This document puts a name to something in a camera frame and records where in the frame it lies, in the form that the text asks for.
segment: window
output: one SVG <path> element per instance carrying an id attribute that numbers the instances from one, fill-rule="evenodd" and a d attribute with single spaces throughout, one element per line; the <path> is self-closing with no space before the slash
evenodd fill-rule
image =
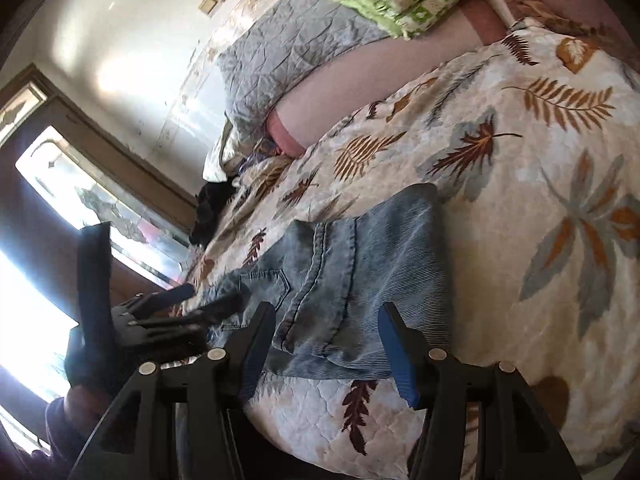
<path id="1" fill-rule="evenodd" d="M 69 330 L 78 324 L 41 295 L 3 253 L 0 274 L 0 363 L 51 402 L 69 389 L 64 358 Z"/>
<path id="2" fill-rule="evenodd" d="M 44 92 L 30 82 L 0 110 L 0 148 L 20 123 L 46 98 Z"/>
<path id="3" fill-rule="evenodd" d="M 98 170 L 50 126 L 15 167 L 76 229 L 111 222 L 113 256 L 164 288 L 180 283 L 190 257 L 183 232 Z"/>

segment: metal screw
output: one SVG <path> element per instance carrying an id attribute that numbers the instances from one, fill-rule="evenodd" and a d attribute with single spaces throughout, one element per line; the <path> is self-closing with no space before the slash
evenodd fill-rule
<path id="1" fill-rule="evenodd" d="M 500 367 L 500 370 L 502 370 L 506 374 L 513 374 L 514 371 L 516 371 L 516 365 L 511 361 L 500 361 L 500 364 L 498 364 L 498 366 Z"/>
<path id="2" fill-rule="evenodd" d="M 156 368 L 158 368 L 156 366 L 156 363 L 152 363 L 151 361 L 149 361 L 149 362 L 146 362 L 146 363 L 142 363 L 140 365 L 140 368 L 138 368 L 138 371 L 142 375 L 151 375 L 153 372 L 156 371 Z"/>
<path id="3" fill-rule="evenodd" d="M 212 361 L 220 361 L 220 359 L 224 359 L 226 357 L 226 352 L 224 348 L 212 348 L 207 352 L 207 358 Z"/>
<path id="4" fill-rule="evenodd" d="M 432 348 L 429 350 L 429 357 L 434 361 L 444 361 L 447 358 L 447 353 L 442 348 Z"/>

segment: purple fabric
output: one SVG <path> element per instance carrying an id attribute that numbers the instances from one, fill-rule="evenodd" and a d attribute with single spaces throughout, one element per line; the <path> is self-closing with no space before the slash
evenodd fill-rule
<path id="1" fill-rule="evenodd" d="M 65 480 L 86 440 L 66 420 L 64 397 L 47 406 L 45 417 L 51 456 L 36 450 L 31 454 L 22 452 L 22 458 L 34 480 Z"/>

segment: door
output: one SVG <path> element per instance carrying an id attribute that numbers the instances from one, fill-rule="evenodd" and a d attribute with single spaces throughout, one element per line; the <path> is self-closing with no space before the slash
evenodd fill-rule
<path id="1" fill-rule="evenodd" d="M 79 228 L 112 222 L 119 304 L 182 281 L 194 208 L 63 96 L 31 82 L 0 110 L 0 183 L 0 420 L 39 447 L 44 407 L 68 389 Z"/>

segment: denim jeans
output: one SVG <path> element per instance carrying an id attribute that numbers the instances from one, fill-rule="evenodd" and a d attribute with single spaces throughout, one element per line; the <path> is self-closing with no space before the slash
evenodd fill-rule
<path id="1" fill-rule="evenodd" d="M 358 218 L 291 223 L 254 264 L 234 270 L 207 301 L 240 292 L 243 308 L 213 327 L 224 346 L 261 301 L 276 308 L 265 368 L 309 379 L 373 380 L 390 369 L 378 309 L 393 301 L 407 326 L 449 349 L 451 282 L 442 210 L 431 184 L 415 184 Z"/>

